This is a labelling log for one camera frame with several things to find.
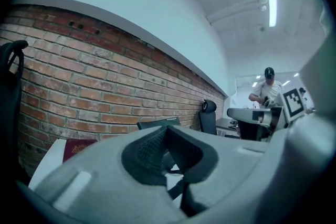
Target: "white t-shirt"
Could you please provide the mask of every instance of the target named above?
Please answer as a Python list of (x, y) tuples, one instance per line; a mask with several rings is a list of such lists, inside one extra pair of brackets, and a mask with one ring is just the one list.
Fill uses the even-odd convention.
[(273, 85), (268, 85), (266, 81), (258, 83), (252, 91), (252, 94), (260, 96), (261, 98), (268, 97), (274, 100), (279, 92), (282, 90), (282, 84), (279, 81), (274, 81)]

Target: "black cap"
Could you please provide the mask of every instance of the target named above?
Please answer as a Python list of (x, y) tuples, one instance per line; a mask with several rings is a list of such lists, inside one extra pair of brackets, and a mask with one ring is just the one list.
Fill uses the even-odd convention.
[(268, 67), (265, 69), (265, 78), (272, 79), (274, 78), (274, 69), (272, 67)]

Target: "ceiling light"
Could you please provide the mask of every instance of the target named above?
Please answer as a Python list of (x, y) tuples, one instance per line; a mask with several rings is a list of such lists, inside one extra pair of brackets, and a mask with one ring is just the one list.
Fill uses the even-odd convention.
[(277, 23), (277, 0), (268, 0), (269, 5), (269, 27), (274, 27)]

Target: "brick wall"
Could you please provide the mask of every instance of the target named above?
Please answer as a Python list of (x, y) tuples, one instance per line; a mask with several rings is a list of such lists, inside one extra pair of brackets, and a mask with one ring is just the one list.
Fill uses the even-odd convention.
[(172, 116), (199, 130), (197, 113), (204, 99), (213, 100), (216, 117), (222, 117), (224, 96), (207, 82), (94, 18), (16, 5), (1, 24), (0, 37), (0, 45), (20, 39), (29, 43), (19, 156), (30, 174), (60, 137), (101, 140), (136, 131), (138, 121)]

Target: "baseball cap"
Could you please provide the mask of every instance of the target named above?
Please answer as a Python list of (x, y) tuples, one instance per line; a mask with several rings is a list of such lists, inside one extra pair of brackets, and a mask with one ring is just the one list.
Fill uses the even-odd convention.
[(274, 69), (272, 67), (268, 67), (265, 69), (265, 78), (272, 79), (274, 78)]
[(305, 89), (304, 89), (303, 87), (301, 87), (301, 88), (299, 89), (299, 92), (305, 93), (306, 91), (305, 91)]

